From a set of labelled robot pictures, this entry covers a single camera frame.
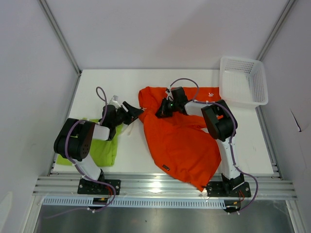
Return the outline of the orange shorts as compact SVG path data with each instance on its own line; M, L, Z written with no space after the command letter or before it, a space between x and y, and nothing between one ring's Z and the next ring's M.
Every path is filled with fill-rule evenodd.
M206 132L201 116L174 112L157 118L164 87L145 87L138 93L144 113L139 116L154 163L173 178L190 183L200 192L217 171L221 156L216 141Z

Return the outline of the lime green shorts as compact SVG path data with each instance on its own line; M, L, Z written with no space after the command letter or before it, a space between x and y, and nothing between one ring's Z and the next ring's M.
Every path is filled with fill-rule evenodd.
M53 146L58 154L57 163L71 165L90 156L98 167L114 165L121 128L119 125L109 129L98 120L68 118Z

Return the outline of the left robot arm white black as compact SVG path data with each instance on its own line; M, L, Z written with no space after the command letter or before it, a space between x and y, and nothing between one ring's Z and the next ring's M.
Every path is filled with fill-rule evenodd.
M105 178L90 155L92 141L112 141L119 125L132 124L143 112L124 101L121 105L106 104L98 122L68 118L54 142L54 152L69 160L89 181L88 188L100 194L105 190Z

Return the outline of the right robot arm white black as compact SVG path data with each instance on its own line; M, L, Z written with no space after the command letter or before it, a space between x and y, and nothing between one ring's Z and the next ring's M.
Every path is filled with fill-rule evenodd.
M168 118L174 112L187 116L203 117L209 135L216 140L221 156L222 186L219 196L233 196L245 183L244 174L240 171L235 159L235 136L237 121L224 100L209 102L189 100L182 87L167 88L156 112L158 118Z

